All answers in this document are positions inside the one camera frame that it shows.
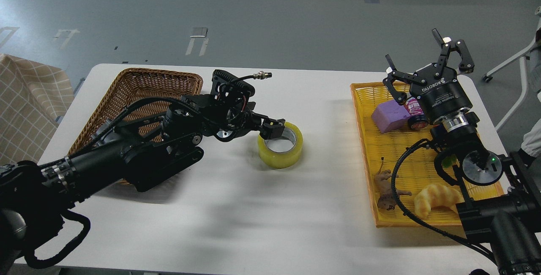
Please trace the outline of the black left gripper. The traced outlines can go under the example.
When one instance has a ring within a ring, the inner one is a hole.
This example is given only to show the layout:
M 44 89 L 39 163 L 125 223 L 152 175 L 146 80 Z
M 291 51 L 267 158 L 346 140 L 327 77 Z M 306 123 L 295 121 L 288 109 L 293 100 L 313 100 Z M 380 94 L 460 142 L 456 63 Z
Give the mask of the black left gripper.
M 213 136 L 231 142 L 249 132 L 259 132 L 263 140 L 278 139 L 285 130 L 285 119 L 272 119 L 254 111 L 256 102 L 213 100 Z

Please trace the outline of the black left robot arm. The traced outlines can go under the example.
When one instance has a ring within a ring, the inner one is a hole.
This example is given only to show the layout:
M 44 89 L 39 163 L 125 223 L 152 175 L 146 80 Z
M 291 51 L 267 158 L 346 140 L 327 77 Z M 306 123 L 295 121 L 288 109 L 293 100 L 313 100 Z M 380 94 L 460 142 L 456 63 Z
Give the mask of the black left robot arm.
M 205 136 L 230 142 L 257 131 L 265 140 L 280 138 L 285 120 L 255 113 L 247 79 L 216 69 L 209 94 L 142 98 L 71 155 L 2 165 L 2 275 L 19 258 L 34 269 L 62 261 L 90 231 L 90 220 L 73 212 L 76 202 L 121 179 L 138 192 L 160 185 L 203 158 Z

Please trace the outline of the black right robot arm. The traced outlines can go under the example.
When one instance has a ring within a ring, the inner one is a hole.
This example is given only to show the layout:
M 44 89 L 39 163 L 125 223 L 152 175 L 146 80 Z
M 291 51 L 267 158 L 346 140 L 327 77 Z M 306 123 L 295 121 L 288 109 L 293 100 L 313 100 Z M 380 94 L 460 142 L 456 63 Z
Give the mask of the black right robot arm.
M 400 156 L 391 173 L 391 194 L 403 214 L 421 226 L 460 243 L 491 260 L 500 275 L 539 275 L 541 264 L 540 190 L 517 152 L 497 155 L 482 144 L 479 117 L 457 77 L 472 73 L 475 64 L 463 40 L 432 34 L 441 51 L 438 60 L 414 73 L 396 69 L 390 55 L 383 84 L 403 105 L 415 98 L 432 125 L 432 139 L 421 139 Z M 456 203 L 465 237 L 429 225 L 401 202 L 396 177 L 402 162 L 421 148 L 437 152 L 436 173 L 459 186 Z

